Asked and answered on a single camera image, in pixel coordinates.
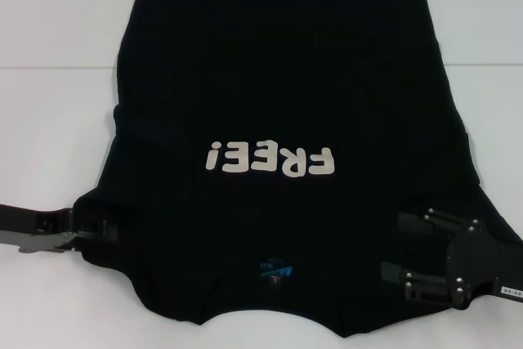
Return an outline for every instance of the black fabric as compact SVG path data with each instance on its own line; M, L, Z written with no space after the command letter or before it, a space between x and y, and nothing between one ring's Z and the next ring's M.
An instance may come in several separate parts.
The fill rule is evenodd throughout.
M399 211L476 215L520 241L479 187L427 0L136 0L118 95L74 211L118 223L117 244L83 256L161 315L284 311L345 337L442 309L380 280L381 261L445 273L446 244L398 234ZM278 144L275 171L252 168L259 141ZM247 172L224 171L229 142L248 143ZM290 177L281 149L298 148ZM323 148L334 172L312 174Z

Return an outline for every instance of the black bracket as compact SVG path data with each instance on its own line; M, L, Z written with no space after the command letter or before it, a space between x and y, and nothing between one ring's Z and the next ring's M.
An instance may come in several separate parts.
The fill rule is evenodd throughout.
M491 294L523 302L523 245L495 239L484 222L429 208L421 217L401 213L399 229L411 235L449 239L446 277L422 275L389 262L382 263L382 279L405 287L405 296L463 310L472 299Z
M118 231L107 220L80 221L73 209L38 212L0 204L0 244L16 245L21 253L78 250L78 239L115 241Z

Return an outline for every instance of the small label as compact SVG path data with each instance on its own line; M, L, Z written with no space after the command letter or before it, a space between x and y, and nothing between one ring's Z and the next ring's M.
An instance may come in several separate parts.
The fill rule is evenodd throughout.
M501 294L506 294L508 296L514 296L515 298L523 298L522 290L515 290L513 288L507 288L506 286L501 287Z

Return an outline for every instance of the black t-shirt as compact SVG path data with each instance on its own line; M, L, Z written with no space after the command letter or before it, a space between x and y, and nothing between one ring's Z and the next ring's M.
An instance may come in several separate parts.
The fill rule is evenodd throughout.
M479 188L427 0L136 0L116 137L79 217L89 261L159 314L285 311L347 336L440 311L380 263L445 275L396 229L434 205L517 237Z

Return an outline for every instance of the white table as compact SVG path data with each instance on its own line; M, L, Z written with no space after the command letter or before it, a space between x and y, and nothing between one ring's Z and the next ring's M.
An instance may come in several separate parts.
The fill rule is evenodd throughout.
M0 204L70 206L114 135L114 65L134 0L0 0ZM523 235L523 0L428 0L482 185ZM523 305L477 299L339 338L297 316L243 311L204 326L147 311L122 274L80 254L0 246L0 347L520 348Z

